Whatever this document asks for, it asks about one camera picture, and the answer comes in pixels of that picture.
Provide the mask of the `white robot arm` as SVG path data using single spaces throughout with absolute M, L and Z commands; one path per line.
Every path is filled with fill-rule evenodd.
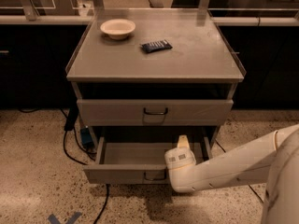
M 299 224 L 299 125 L 275 130 L 197 163 L 188 138 L 164 154 L 180 193 L 265 183 L 262 224 Z

